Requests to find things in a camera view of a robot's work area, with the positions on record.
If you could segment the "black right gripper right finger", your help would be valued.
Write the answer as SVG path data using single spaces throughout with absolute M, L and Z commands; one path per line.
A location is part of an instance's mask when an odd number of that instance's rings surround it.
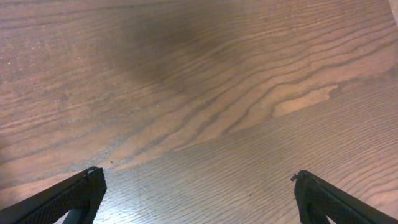
M 307 170 L 293 175 L 291 181 L 302 224 L 397 224 L 397 219 Z

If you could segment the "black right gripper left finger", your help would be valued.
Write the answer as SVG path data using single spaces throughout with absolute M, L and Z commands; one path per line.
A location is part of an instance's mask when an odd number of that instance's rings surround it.
M 90 167 L 1 210 L 1 223 L 93 223 L 106 193 L 104 170 Z

